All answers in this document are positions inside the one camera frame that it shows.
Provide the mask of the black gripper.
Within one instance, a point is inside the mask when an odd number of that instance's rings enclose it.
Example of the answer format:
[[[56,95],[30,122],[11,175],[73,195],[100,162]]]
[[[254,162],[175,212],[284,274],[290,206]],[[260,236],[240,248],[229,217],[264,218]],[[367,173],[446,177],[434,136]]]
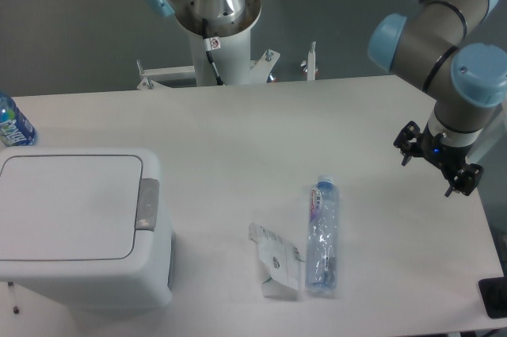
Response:
[[[409,121],[401,129],[393,145],[400,150],[403,166],[413,157],[421,158],[422,150],[423,158],[438,168],[448,181],[449,187],[444,194],[445,197],[449,197],[452,193],[469,196],[477,188],[484,168],[466,162],[471,145],[453,147],[442,144],[443,140],[441,134],[434,136],[429,130],[425,130],[421,138],[418,125],[414,121]]]

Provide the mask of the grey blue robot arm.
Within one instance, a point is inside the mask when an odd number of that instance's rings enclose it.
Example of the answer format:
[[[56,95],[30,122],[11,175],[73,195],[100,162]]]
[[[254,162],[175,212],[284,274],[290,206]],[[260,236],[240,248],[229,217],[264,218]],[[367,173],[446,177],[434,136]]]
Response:
[[[463,45],[499,0],[418,0],[411,19],[393,13],[376,27],[368,56],[435,101],[424,128],[408,123],[394,145],[405,161],[435,166],[450,192],[471,194],[483,169],[467,156],[506,99],[506,54],[488,44]],[[267,51],[250,58],[250,31],[261,0],[145,0],[160,17],[175,17],[187,32],[199,86],[262,84],[278,60]]]

